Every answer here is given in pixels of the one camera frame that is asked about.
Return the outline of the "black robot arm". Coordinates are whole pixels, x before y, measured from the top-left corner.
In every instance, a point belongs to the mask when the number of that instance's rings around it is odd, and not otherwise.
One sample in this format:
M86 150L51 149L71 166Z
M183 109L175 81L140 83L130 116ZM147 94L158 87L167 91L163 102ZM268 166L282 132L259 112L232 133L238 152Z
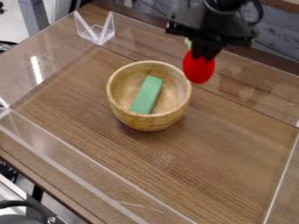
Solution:
M246 20L242 7L251 2L256 20ZM166 32L191 41L191 56L212 60L226 46L251 47L256 25L264 16L260 0L202 0L200 5L179 9L167 18Z

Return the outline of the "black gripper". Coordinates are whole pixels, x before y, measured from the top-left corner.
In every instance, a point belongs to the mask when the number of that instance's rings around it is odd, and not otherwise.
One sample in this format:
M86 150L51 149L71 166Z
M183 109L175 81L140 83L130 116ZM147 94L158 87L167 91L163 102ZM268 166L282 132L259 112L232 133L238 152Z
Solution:
M252 44L259 19L246 19L242 12L244 6L244 3L200 3L168 15L166 32L191 40L191 55L195 59L204 56L206 60L212 60L224 45Z

